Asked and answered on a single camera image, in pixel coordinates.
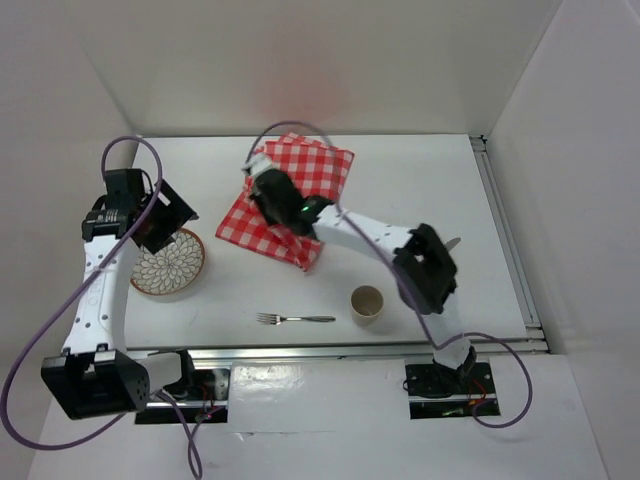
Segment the red white checkered cloth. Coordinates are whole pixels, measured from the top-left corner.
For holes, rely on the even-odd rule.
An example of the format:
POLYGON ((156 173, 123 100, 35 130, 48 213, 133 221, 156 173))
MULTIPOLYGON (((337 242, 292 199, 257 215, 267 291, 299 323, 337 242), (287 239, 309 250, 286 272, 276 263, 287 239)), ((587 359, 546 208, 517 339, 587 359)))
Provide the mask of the red white checkered cloth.
POLYGON ((247 177, 216 237, 308 271, 323 250, 310 220, 340 197, 355 154, 288 133, 255 150, 272 162, 263 180, 247 177))

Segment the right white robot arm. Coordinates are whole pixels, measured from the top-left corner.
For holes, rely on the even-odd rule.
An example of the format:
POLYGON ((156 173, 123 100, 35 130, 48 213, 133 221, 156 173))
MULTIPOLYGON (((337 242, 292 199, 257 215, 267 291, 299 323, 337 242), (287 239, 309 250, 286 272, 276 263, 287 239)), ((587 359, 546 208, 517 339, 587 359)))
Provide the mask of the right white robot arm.
POLYGON ((268 225, 380 261, 434 348, 440 387, 457 392, 469 383, 475 348, 461 323, 445 317, 445 305, 457 289, 458 269, 432 226, 395 226, 348 211, 326 197, 305 196, 264 153, 252 154, 243 172, 251 182, 250 199, 268 225))

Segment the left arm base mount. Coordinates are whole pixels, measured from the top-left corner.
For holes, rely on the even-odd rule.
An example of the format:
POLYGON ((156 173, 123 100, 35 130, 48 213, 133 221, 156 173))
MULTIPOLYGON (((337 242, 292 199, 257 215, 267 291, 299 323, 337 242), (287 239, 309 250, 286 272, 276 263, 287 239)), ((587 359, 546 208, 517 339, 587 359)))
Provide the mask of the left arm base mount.
MULTIPOLYGON (((177 350, 182 377, 164 387, 174 399, 187 424, 222 424, 228 421, 231 386, 229 367, 196 367, 187 350, 177 350)), ((135 416, 137 425, 169 425, 180 422, 173 407, 164 400, 151 400, 135 416)))

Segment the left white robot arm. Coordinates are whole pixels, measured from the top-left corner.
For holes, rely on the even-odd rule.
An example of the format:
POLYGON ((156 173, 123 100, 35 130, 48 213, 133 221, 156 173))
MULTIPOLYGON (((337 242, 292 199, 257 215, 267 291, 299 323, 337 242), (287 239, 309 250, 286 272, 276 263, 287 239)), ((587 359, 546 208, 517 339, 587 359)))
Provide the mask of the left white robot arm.
POLYGON ((141 169, 106 172, 105 195, 81 225, 88 288, 59 355, 43 360, 41 377, 72 420, 139 412, 164 389, 176 399, 196 390, 197 374, 184 349, 127 354, 125 316, 134 266, 143 253, 158 255, 196 212, 161 182, 161 198, 145 187, 141 169))

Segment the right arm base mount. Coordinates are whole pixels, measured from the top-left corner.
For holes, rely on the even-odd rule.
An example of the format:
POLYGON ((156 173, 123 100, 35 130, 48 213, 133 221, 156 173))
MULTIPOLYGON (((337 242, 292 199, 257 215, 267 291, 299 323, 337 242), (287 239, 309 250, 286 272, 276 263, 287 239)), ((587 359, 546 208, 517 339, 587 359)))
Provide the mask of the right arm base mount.
POLYGON ((433 363, 407 364, 402 388, 408 395, 412 420, 500 415, 492 370, 488 362, 476 363, 462 384, 447 380, 433 363))

